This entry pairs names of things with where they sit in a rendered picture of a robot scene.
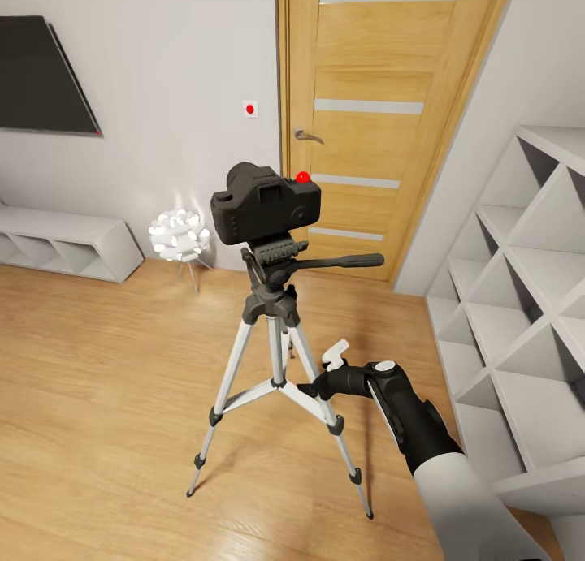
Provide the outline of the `digital camera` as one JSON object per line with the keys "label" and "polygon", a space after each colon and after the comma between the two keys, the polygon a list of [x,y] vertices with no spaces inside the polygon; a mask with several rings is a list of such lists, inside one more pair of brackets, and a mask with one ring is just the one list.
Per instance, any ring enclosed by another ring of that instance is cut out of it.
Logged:
{"label": "digital camera", "polygon": [[314,224],[321,217],[321,192],[301,171],[281,178],[270,166],[238,163],[227,174],[227,191],[210,201],[221,243],[235,245]]}

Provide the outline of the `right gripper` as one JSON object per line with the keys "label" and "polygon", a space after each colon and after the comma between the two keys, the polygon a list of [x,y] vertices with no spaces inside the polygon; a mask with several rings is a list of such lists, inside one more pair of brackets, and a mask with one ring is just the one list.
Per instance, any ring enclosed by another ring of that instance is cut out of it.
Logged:
{"label": "right gripper", "polygon": [[297,388],[305,395],[311,398],[316,396],[321,399],[329,401],[329,399],[335,393],[343,393],[352,395],[351,387],[349,387],[349,376],[351,376],[351,369],[354,365],[348,365],[346,359],[343,359],[343,364],[339,369],[332,369],[331,371],[325,371],[322,375],[319,375],[312,383],[306,383],[305,385],[299,384]]}

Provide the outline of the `camera tripod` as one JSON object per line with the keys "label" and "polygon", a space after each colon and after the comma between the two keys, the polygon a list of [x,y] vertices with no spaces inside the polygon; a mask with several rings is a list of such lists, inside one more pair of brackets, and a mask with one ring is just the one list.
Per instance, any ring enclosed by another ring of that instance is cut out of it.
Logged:
{"label": "camera tripod", "polygon": [[[293,343],[305,371],[313,382],[319,375],[319,369],[315,363],[313,353],[304,330],[301,326],[301,319],[297,312],[297,297],[293,284],[288,285],[284,290],[284,284],[288,282],[291,275],[297,270],[306,268],[323,268],[323,266],[340,266],[342,268],[382,266],[384,255],[381,253],[368,253],[367,255],[352,255],[340,258],[324,258],[316,260],[297,260],[298,252],[307,249],[308,240],[295,242],[290,232],[284,231],[277,234],[259,237],[250,240],[248,245],[250,251],[244,247],[241,249],[242,259],[246,261],[249,277],[252,283],[253,294],[246,297],[245,311],[242,314],[242,322],[236,337],[234,348],[227,365],[221,388],[215,406],[210,410],[210,427],[199,453],[195,457],[196,472],[192,485],[186,494],[193,496],[193,490],[197,483],[202,466],[206,463],[206,455],[209,450],[212,438],[218,423],[223,419],[223,414],[234,411],[251,401],[260,399],[275,390],[285,393],[293,401],[296,401],[304,409],[307,409],[313,416],[316,416],[324,424],[327,424],[329,432],[335,436],[344,457],[351,482],[356,486],[359,496],[362,498],[366,516],[372,520],[374,515],[367,504],[366,497],[362,491],[362,469],[355,468],[349,454],[349,450],[342,436],[345,419],[334,413],[331,401],[321,399],[320,395],[311,398],[298,390],[287,380],[286,368],[288,353],[294,359]],[[273,378],[253,386],[251,389],[241,392],[228,398],[232,384],[244,355],[246,344],[249,341],[258,316],[266,314],[266,322],[271,349],[271,361]]]}

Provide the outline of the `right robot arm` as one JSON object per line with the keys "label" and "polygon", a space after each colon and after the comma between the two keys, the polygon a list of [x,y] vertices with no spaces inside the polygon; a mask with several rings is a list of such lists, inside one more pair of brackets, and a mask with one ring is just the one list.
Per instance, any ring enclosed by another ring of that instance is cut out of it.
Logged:
{"label": "right robot arm", "polygon": [[496,497],[452,439],[436,406],[413,391],[393,360],[348,365],[342,339],[322,356],[326,371],[297,388],[329,401],[335,393],[374,399],[406,457],[446,561],[552,561]]}

